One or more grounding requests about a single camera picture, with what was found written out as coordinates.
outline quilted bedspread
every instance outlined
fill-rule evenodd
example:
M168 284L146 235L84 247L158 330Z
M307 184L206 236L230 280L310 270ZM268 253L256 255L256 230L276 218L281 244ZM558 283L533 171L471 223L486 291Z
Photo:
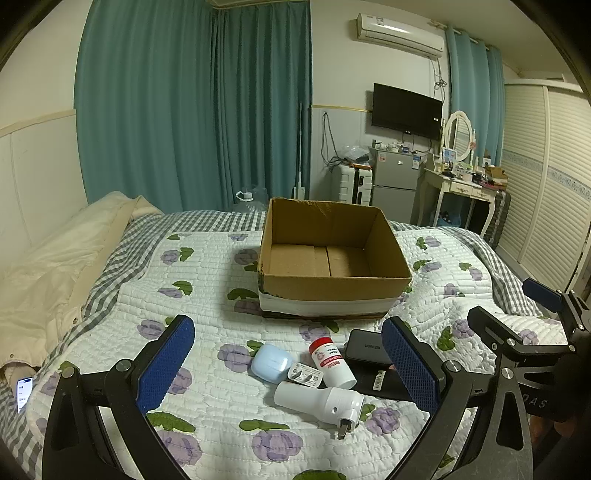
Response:
M492 300L489 273L455 238L437 229L397 232L414 273L390 314L407 321L442 359L492 372L494 354L474 335L468 310L481 305L524 343L566 343L558 322L509 316ZM47 416L64 362L82 373L133 358L183 313L196 340L150 422L176 461L194 479L384 479L423 428L428 414L413 403L366 397L359 426L344 441L336 428L276 407L275 385L248 368L269 342L305 363L310 342L330 335L343 345L354 328L379 330L381 321L305 322L263 319L256 294L261 232L171 232L156 248L142 278L121 287L115 308L76 339L40 379L27 405L27 422L43 443ZM472 421L466 410L448 451L449 469ZM126 472L141 478L108 409L103 418Z

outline television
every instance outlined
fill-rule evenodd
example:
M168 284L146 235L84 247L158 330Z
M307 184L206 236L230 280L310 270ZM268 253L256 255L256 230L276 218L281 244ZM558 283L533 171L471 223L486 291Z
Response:
M441 135L443 102L402 88L374 83L371 124L431 140Z

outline teal curtain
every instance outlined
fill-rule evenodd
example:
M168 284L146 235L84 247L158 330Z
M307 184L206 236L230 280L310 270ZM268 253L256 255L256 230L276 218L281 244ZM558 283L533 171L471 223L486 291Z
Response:
M309 184L309 18L308 2L229 8L216 17L217 141L230 192L258 184L270 196L291 196L299 103L302 175Z
M120 190L176 212L229 210L251 184L289 196L310 41L307 2L94 0L74 89L89 201Z
M501 52L486 50L484 42L474 43L467 32L457 34L450 25L446 31L452 84L452 109L462 110L476 130L476 152L485 150L493 164L501 160L505 122L505 78Z

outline vanity table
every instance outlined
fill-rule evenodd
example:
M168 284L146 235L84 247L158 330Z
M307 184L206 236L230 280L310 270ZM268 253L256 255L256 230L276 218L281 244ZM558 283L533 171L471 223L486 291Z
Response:
M428 186L435 187L439 190L439 198L437 199L437 207L435 208L435 217L433 219L433 226L437 226L437 220L439 218L439 211L441 210L441 202L443 201L443 195L445 193L453 193L454 195L460 195L462 197L468 197L472 201L470 202L470 211L468 218L466 219L466 227L470 225L472 218L472 212L474 210L474 204L477 200L481 202L488 202L488 216L486 222L482 227L480 236L484 236L486 229L488 228L492 216L495 214L495 195L496 190L484 188L476 183L466 182L458 179L451 179L440 173L436 173L434 170L424 170L423 182L420 190L419 199L419 214L418 223L422 223L423 214L425 209L425 195L427 193Z

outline air conditioner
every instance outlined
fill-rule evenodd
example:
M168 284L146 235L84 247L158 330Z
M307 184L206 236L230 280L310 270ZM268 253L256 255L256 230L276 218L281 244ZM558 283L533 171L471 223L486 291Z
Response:
M387 18L359 14L357 17L357 37L430 59L438 59L443 55L443 37Z

